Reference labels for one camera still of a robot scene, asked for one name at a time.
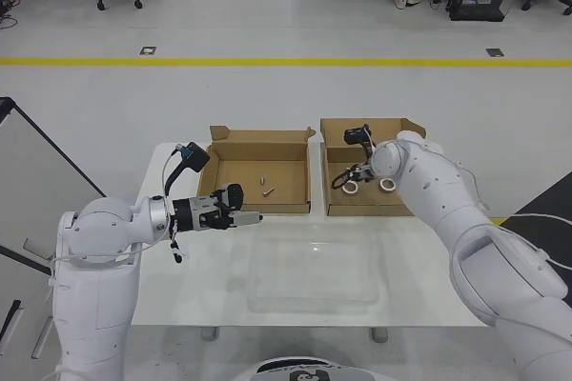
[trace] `cardboard box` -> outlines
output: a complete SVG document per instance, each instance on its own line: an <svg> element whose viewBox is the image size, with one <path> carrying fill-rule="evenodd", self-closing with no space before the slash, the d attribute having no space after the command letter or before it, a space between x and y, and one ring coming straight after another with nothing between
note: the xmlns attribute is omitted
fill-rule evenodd
<svg viewBox="0 0 572 381"><path fill-rule="evenodd" d="M201 172L197 195L228 183L244 190L243 211L309 213L311 181L307 130L229 130L210 126L210 161ZM260 185L260 177L265 185ZM263 191L275 190L267 197Z"/></svg>
<svg viewBox="0 0 572 381"><path fill-rule="evenodd" d="M412 130L426 136L426 130L405 118L360 118L360 119L321 119L320 130L325 147L322 152L324 172L324 200L328 215L412 215L402 204L400 197L393 193L384 193L379 189L378 180L369 183L360 182L358 193L346 195L331 189L335 177L354 164L366 159L361 146L348 146L343 141L343 133L352 128L368 124L375 143L395 139L402 130Z"/></svg>

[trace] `floor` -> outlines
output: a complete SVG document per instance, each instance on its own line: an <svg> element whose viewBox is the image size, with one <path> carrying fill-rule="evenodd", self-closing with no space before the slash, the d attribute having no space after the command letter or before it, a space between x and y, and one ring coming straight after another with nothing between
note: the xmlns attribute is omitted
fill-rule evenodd
<svg viewBox="0 0 572 381"><path fill-rule="evenodd" d="M389 0L23 0L0 57L572 58L572 15L515 2L503 23L452 23ZM320 117L408 117L473 170L490 215L516 211L572 170L572 69L0 67L20 107L111 196L134 202L153 148L207 142L208 126L319 128ZM324 356L407 381L516 380L491 329L134 327L128 380L229 379L257 361Z"/></svg>

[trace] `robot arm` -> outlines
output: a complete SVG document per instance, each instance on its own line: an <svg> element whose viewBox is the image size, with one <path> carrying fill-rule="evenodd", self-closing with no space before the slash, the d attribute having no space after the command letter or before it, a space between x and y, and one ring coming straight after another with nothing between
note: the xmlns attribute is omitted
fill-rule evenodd
<svg viewBox="0 0 572 381"><path fill-rule="evenodd" d="M523 377L572 380L572 310L562 301L567 287L546 254L485 217L440 146L412 131L376 147L370 137L368 126L346 131L349 144L371 144L362 145L367 161L336 182L391 178L407 208L449 250L458 296L478 319L496 327Z"/></svg>
<svg viewBox="0 0 572 381"><path fill-rule="evenodd" d="M166 182L166 194L184 169L200 171L207 162L207 153L195 144L178 146L173 155L178 151L182 163ZM262 219L258 212L240 211L242 205L241 186L229 184L208 196L174 201L169 196L145 197L135 207L102 198L80 213L66 212L58 228L51 279L53 321L62 347L56 370L60 379L122 381L142 244L152 246L171 238L174 259L180 263L178 232L226 230Z"/></svg>

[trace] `transparent container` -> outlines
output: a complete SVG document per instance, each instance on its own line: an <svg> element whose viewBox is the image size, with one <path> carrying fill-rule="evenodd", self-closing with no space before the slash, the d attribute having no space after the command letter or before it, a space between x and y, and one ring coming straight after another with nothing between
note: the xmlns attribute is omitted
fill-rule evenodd
<svg viewBox="0 0 572 381"><path fill-rule="evenodd" d="M378 301L378 245L368 225L263 221L253 242L251 311L364 313Z"/></svg>

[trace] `yellow floor line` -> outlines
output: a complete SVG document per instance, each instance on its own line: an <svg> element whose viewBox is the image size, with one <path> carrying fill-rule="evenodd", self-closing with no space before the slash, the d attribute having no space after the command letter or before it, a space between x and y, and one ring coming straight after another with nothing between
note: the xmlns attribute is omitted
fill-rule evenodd
<svg viewBox="0 0 572 381"><path fill-rule="evenodd" d="M0 57L0 66L25 67L418 67L572 68L572 59L443 58L25 58Z"/></svg>

